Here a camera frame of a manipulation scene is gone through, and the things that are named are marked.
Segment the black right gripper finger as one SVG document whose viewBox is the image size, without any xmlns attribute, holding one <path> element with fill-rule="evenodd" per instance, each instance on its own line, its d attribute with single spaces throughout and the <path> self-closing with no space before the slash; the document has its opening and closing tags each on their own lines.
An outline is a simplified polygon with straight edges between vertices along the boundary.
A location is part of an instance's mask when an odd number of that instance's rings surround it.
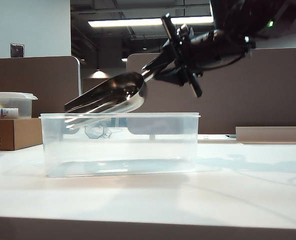
<svg viewBox="0 0 296 240">
<path fill-rule="evenodd" d="M 142 67 L 142 71 L 158 72 L 174 61 L 174 49 L 171 42 L 166 41 L 157 57 Z"/>
<path fill-rule="evenodd" d="M 184 70 L 180 68 L 167 68 L 161 71 L 158 71 L 153 79 L 156 81 L 162 81 L 178 86 L 183 86 L 188 82 Z"/>
</svg>

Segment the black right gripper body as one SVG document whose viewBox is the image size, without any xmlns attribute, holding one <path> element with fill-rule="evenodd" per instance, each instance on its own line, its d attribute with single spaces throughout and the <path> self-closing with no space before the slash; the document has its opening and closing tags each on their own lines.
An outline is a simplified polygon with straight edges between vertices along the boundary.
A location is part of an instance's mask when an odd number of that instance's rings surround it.
<svg viewBox="0 0 296 240">
<path fill-rule="evenodd" d="M 256 46 L 247 36 L 230 35 L 220 29 L 193 37 L 193 29 L 185 24 L 176 29 L 168 13 L 161 21 L 173 47 L 173 68 L 184 70 L 187 83 L 197 97 L 203 94 L 197 77 L 240 61 Z"/>
</svg>

